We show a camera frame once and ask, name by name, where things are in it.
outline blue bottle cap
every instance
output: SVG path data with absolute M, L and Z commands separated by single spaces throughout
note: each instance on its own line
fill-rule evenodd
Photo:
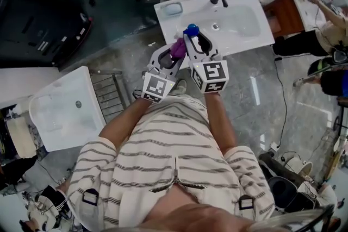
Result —
M 189 24 L 189 26 L 187 26 L 187 28 L 184 30 L 184 34 L 187 34 L 188 37 L 197 36 L 199 33 L 200 28 L 193 23 Z

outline wooden cabinet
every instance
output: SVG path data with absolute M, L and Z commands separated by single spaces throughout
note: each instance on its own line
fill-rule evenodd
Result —
M 294 0 L 274 0 L 264 6 L 268 19 L 275 18 L 278 28 L 272 28 L 274 38 L 305 30 Z

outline gray floor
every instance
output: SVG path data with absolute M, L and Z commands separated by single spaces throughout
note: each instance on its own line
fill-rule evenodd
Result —
M 80 65 L 98 70 L 121 69 L 128 90 L 132 92 L 142 86 L 141 72 L 152 52 L 165 44 L 160 28 L 156 26 L 153 3 L 96 1 L 95 8 L 87 7 L 94 17 L 92 33 L 63 70 L 70 71 Z M 272 0 L 260 1 L 265 4 Z M 327 128 L 332 126 L 339 108 L 335 98 L 323 94 L 318 86 L 292 87 L 293 80 L 305 75 L 314 60 L 314 57 L 307 56 L 277 62 L 288 108 L 278 154 L 296 151 L 303 160 L 312 161 L 312 175 L 320 181 L 332 147 L 332 136 Z M 270 47 L 254 49 L 230 55 L 227 61 L 230 80 L 222 93 L 226 111 L 240 144 L 259 153 L 268 149 L 271 142 L 279 143 L 285 117 L 282 86 L 277 79 L 272 50 Z M 182 70 L 179 77 L 188 81 L 190 95 L 204 101 L 188 70 Z M 40 164 L 58 181 L 66 176 L 66 169 L 73 166 L 78 152 L 79 148 L 51 152 Z M 55 184 L 38 163 L 26 176 L 37 190 L 48 183 Z

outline white box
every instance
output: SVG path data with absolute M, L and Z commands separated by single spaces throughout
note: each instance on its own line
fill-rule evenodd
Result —
M 159 103 L 168 95 L 174 85 L 175 81 L 173 80 L 146 72 L 141 97 L 154 103 Z
M 193 63 L 191 77 L 202 93 L 222 91 L 229 80 L 227 61 Z

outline strap buckle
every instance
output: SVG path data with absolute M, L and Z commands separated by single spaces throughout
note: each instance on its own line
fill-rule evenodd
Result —
M 93 206 L 98 205 L 98 199 L 99 199 L 99 193 L 97 192 L 96 189 L 88 189 L 83 193 L 83 196 L 82 196 L 82 202 L 85 202 Z
M 243 195 L 238 200 L 239 210 L 254 209 L 254 200 L 249 195 Z

